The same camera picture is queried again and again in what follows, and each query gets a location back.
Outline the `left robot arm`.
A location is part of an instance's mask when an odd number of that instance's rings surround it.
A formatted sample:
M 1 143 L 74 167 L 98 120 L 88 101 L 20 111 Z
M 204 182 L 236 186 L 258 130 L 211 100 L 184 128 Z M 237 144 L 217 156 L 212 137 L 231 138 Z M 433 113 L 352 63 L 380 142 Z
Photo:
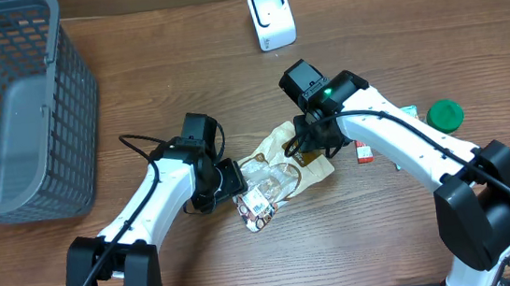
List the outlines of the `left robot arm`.
M 187 114 L 180 136 L 158 140 L 126 207 L 96 237 L 67 252 L 66 286 L 163 286 L 158 253 L 179 212 L 205 215 L 247 189 L 237 161 L 215 146 L 221 124 Z

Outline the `white brown snack wrapper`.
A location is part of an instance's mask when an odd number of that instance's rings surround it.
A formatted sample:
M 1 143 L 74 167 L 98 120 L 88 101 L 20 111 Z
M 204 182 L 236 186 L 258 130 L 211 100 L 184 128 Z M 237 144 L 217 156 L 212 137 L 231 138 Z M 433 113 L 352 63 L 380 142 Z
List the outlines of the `white brown snack wrapper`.
M 320 151 L 285 156 L 284 151 L 294 135 L 292 122 L 284 122 L 249 157 L 239 162 L 248 189 L 236 195 L 234 203 L 252 233 L 261 231 L 293 197 L 334 171 Z

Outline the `red white snack bar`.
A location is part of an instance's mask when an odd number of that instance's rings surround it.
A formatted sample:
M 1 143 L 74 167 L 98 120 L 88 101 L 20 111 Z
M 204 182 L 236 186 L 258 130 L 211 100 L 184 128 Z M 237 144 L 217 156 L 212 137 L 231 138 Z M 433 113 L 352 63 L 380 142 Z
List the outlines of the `red white snack bar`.
M 375 156 L 369 145 L 357 140 L 355 143 L 355 151 L 357 153 L 357 161 L 359 164 L 371 163 Z

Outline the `green lid Knorr jar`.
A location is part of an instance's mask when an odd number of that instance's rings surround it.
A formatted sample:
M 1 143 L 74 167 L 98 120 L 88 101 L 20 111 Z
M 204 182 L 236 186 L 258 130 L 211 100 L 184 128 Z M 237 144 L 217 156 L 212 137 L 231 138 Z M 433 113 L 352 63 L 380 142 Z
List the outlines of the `green lid Knorr jar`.
M 457 102 L 449 99 L 435 102 L 426 115 L 426 121 L 430 127 L 446 134 L 458 130 L 464 119 L 463 108 Z

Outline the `teal orange snack packet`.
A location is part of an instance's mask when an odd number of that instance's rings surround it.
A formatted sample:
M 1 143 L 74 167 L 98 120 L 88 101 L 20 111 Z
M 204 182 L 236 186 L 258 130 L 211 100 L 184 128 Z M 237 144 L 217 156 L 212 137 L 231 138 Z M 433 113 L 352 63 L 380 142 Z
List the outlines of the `teal orange snack packet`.
M 408 114 L 409 116 L 415 118 L 415 119 L 419 119 L 419 115 L 418 115 L 418 109 L 417 109 L 417 106 L 416 105 L 413 105 L 413 106 L 406 106 L 406 107 L 401 107 L 401 110 L 405 113 L 405 114 Z

